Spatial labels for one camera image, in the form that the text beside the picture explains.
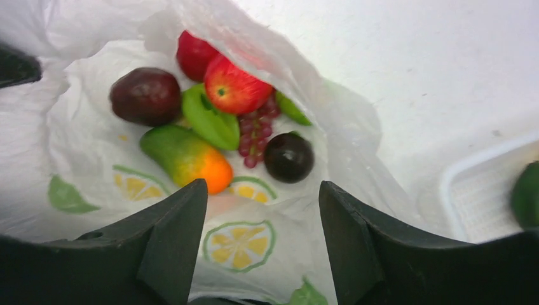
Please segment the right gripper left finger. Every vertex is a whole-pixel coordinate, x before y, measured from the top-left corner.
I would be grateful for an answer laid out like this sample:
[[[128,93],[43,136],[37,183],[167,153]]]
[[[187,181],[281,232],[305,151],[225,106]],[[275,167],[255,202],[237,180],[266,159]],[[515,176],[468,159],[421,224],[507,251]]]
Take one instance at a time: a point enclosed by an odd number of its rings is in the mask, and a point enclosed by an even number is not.
[[[1,237],[2,304],[186,304],[208,192],[198,179],[75,240]]]

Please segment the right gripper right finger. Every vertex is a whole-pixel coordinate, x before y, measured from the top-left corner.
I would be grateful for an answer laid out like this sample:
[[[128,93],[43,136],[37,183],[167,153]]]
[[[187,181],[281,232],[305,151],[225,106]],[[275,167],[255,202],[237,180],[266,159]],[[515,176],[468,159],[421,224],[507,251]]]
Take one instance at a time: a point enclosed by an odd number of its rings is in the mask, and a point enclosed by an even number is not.
[[[339,304],[537,304],[538,230],[480,244],[426,232],[332,182],[319,207]]]

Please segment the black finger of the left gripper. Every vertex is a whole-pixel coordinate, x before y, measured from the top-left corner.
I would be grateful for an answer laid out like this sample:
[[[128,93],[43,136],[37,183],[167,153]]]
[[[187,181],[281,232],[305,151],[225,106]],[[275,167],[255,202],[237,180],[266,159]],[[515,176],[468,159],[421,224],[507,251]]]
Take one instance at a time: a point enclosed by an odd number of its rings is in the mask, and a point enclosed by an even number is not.
[[[1,89],[40,81],[43,70],[39,60],[1,42]]]

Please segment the dark red fake plum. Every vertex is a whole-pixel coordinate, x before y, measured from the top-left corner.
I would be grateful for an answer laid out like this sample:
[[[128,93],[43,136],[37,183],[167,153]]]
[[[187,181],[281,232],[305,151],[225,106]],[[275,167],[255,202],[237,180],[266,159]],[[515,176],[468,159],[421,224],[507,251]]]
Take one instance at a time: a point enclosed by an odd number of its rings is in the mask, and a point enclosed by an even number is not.
[[[119,78],[109,92],[117,117],[144,126],[173,122],[181,112],[181,88],[175,76],[155,67],[139,67]]]

